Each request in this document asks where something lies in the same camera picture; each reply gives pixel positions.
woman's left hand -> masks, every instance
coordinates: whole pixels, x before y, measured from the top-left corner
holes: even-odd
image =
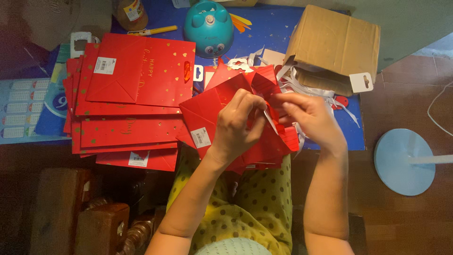
[[[247,118],[250,112],[255,112],[253,126],[247,128]],[[266,117],[266,101],[253,95],[245,89],[239,89],[233,99],[223,108],[217,117],[217,129],[214,141],[208,149],[221,164],[229,165],[238,156],[250,149],[261,137]]]

blue table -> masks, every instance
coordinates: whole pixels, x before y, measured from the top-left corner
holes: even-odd
[[[170,0],[143,0],[143,4],[149,16],[147,29],[178,26],[176,31],[155,34],[153,37],[183,40],[183,26],[188,8],[176,9]],[[234,42],[226,53],[229,58],[233,58],[235,55],[248,56],[261,49],[263,45],[266,49],[285,53],[293,28],[305,10],[301,7],[262,4],[257,4],[255,7],[227,7],[226,9],[230,13],[249,19],[253,24],[250,26],[251,30],[246,29],[244,33],[234,29]],[[116,20],[113,20],[111,31],[112,33],[126,33]],[[214,65],[212,59],[203,59],[198,56],[195,58],[195,63],[203,66]],[[255,59],[255,65],[259,64],[260,61]],[[357,117],[361,128],[357,127],[346,111],[334,111],[335,118],[346,137],[349,150],[365,150],[359,98],[358,95],[349,97],[347,108]],[[319,146],[310,139],[306,139],[304,149],[319,149]]]

yellow pen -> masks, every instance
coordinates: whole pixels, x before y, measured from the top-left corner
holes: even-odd
[[[169,26],[169,27],[162,27],[162,28],[156,28],[156,29],[145,29],[142,31],[132,31],[127,34],[130,35],[139,35],[139,36],[148,36],[152,34],[158,34],[158,33],[163,33],[163,32],[169,32],[169,31],[174,31],[177,30],[178,26]]]

glass jar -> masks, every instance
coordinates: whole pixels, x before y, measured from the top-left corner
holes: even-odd
[[[142,30],[148,24],[148,15],[140,0],[112,0],[113,15],[127,31]]]

woman's hand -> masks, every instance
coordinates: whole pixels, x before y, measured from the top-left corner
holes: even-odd
[[[282,107],[289,115],[289,118],[280,119],[281,122],[297,121],[303,132],[321,149],[330,152],[347,149],[343,132],[329,114],[323,98],[299,93],[280,93],[275,98],[283,102]]]
[[[255,122],[247,128],[247,118],[253,109]],[[266,101],[245,89],[239,89],[233,99],[223,108],[217,117],[217,129],[214,141],[208,153],[221,164],[229,165],[242,153],[250,149],[261,137],[266,117]]]

